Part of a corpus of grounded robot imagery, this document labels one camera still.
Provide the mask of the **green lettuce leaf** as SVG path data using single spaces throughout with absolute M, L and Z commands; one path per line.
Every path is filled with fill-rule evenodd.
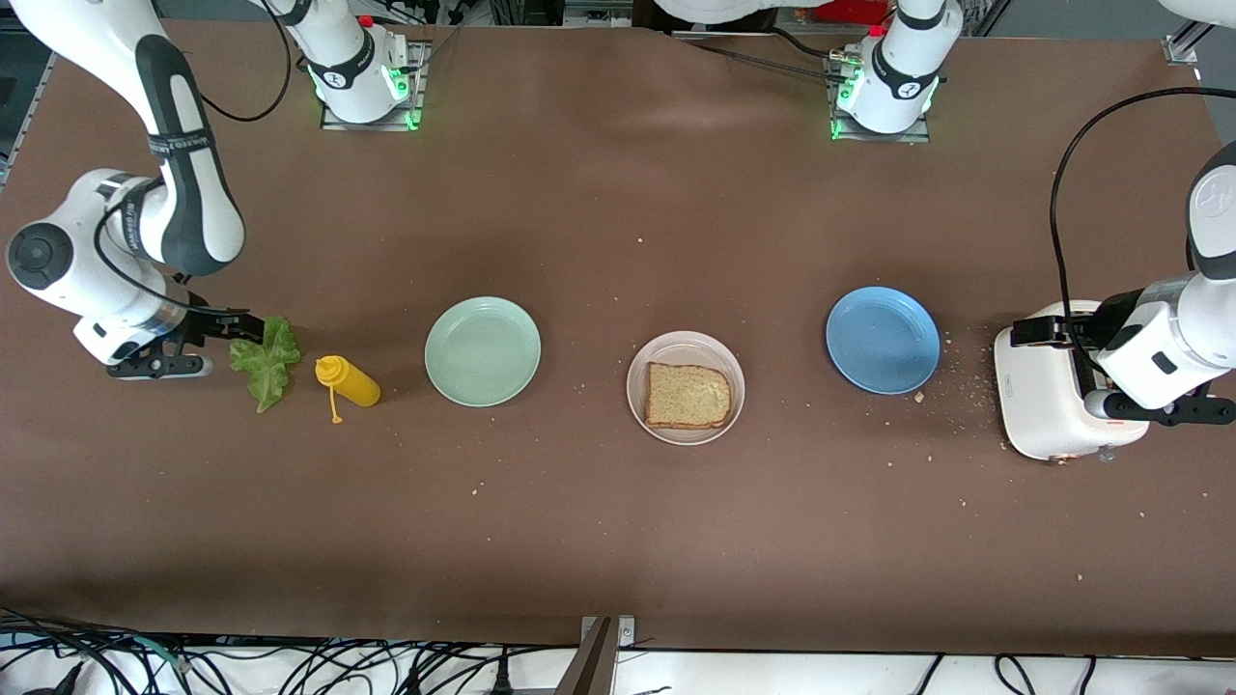
M 256 401 L 256 412 L 265 413 L 283 399 L 290 370 L 303 355 L 292 323 L 286 317 L 268 317 L 261 343 L 231 340 L 229 357 L 235 373 L 247 373 L 246 386 Z

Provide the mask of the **yellow mustard squeeze bottle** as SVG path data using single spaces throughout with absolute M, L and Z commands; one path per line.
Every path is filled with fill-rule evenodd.
M 379 403 L 382 388 L 370 375 L 358 370 L 349 359 L 340 355 L 326 355 L 314 364 L 318 383 L 328 390 L 328 404 L 331 411 L 331 423 L 341 424 L 344 418 L 337 412 L 337 401 L 346 399 L 357 406 Z

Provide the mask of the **blue plate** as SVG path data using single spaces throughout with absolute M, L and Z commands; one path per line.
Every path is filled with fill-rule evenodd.
M 842 296 L 831 308 L 823 348 L 852 385 L 892 396 L 932 378 L 943 343 L 933 318 L 913 296 L 870 286 Z

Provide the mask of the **pale green plate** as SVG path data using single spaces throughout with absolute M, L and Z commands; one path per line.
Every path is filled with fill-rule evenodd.
M 543 335 L 522 305 L 473 296 L 430 329 L 424 366 L 438 393 L 464 406 L 503 404 L 520 394 L 543 361 Z

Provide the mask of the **beige plate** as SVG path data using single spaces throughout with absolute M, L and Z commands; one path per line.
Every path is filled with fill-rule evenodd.
M 716 428 L 709 428 L 709 430 L 672 430 L 667 427 L 648 424 L 646 399 L 653 392 L 653 387 L 648 385 L 648 377 L 649 366 L 654 362 L 667 366 L 711 369 L 724 375 L 730 390 L 730 406 L 722 423 Z M 745 399 L 745 378 L 738 359 L 723 343 L 702 333 L 674 331 L 654 338 L 632 357 L 625 381 L 625 394 L 632 416 L 654 438 L 679 446 L 698 446 L 724 435 L 738 420 Z

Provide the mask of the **white two-slot toaster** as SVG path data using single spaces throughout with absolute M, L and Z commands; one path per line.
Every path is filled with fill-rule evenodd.
M 1023 320 L 1056 317 L 1063 317 L 1060 302 Z M 1107 420 L 1086 413 L 1082 403 L 1086 393 L 1104 388 L 1096 382 L 1098 371 L 1072 348 L 1011 348 L 1011 326 L 995 339 L 994 364 L 1002 427 L 1017 453 L 1033 460 L 1070 460 L 1101 455 L 1146 435 L 1147 422 Z

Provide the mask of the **brown table cover sheet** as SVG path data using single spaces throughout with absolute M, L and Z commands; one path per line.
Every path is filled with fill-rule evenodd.
M 1236 655 L 1236 425 L 1112 461 L 1007 444 L 993 341 L 1058 299 L 1056 163 L 1086 119 L 1192 85 L 1161 45 L 958 42 L 927 143 L 834 141 L 817 82 L 643 30 L 467 28 L 421 129 L 328 132 L 305 80 L 213 119 L 247 241 L 192 281 L 286 317 L 303 361 L 256 412 L 215 373 L 126 382 L 1 249 L 82 173 L 150 176 L 122 98 L 58 61 L 0 194 L 0 606 L 135 629 L 566 644 L 633 615 L 692 650 Z M 941 364 L 838 373 L 847 293 L 913 296 Z M 424 366 L 473 296 L 543 340 L 503 404 Z M 742 414 L 698 446 L 632 416 L 632 357 L 723 343 Z M 379 403 L 337 401 L 349 359 Z M 923 402 L 913 393 L 922 391 Z

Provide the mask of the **red box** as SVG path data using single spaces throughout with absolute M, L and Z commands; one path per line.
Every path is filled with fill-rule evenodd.
M 827 0 L 811 10 L 816 22 L 833 25 L 878 25 L 885 21 L 892 0 Z

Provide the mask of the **grey power strip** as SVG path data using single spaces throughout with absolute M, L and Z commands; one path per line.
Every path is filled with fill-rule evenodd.
M 632 27 L 634 0 L 564 0 L 562 23 L 570 28 Z

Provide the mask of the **grey aluminium bar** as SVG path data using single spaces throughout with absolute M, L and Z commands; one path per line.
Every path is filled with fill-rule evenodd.
M 612 695 L 620 637 L 618 617 L 590 617 L 578 650 L 552 695 Z

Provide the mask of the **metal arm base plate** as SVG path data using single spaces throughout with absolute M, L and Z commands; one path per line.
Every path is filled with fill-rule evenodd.
M 852 66 L 848 59 L 824 59 L 824 75 L 829 77 L 829 129 L 831 140 L 853 140 L 861 142 L 884 143 L 927 143 L 929 141 L 929 127 L 926 115 L 920 115 L 913 126 L 900 134 L 880 134 L 869 130 L 857 122 L 857 119 L 840 109 L 842 93 L 849 92 L 854 79 L 860 74 L 857 66 Z
M 323 130 L 418 130 L 433 45 L 377 26 L 363 33 L 365 48 L 344 66 L 309 63 L 323 101 Z

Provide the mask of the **aluminium frame profile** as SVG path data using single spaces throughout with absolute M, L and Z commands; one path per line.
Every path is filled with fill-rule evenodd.
M 35 122 L 35 114 L 40 110 L 40 104 L 44 96 L 44 89 L 49 82 L 49 74 L 54 70 L 59 56 L 54 52 L 49 52 L 47 61 L 40 73 L 40 83 L 35 85 L 35 92 L 30 93 L 30 98 L 26 101 L 26 109 L 22 114 L 22 120 L 19 122 L 19 131 L 14 134 L 14 143 L 9 146 L 7 151 L 0 153 L 0 194 L 5 190 L 10 177 L 12 176 L 14 164 L 17 163 L 19 153 L 21 153 L 21 147 L 28 136 L 28 131 Z
M 1174 33 L 1166 36 L 1162 40 L 1163 53 L 1166 54 L 1166 61 L 1170 66 L 1196 66 L 1199 62 L 1199 54 L 1196 54 L 1196 46 L 1201 43 L 1201 40 L 1215 28 L 1217 23 L 1211 21 L 1196 21 L 1196 19 L 1188 19 Z

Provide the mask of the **silver metal bracket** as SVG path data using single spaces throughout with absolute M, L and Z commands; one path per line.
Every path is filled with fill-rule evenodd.
M 581 634 L 578 634 L 578 642 L 583 643 L 583 638 L 591 632 L 591 628 L 599 620 L 599 616 L 583 616 L 581 620 Z M 617 643 L 619 650 L 627 650 L 635 644 L 637 641 L 637 621 L 633 615 L 619 615 L 613 616 L 612 622 L 617 626 Z

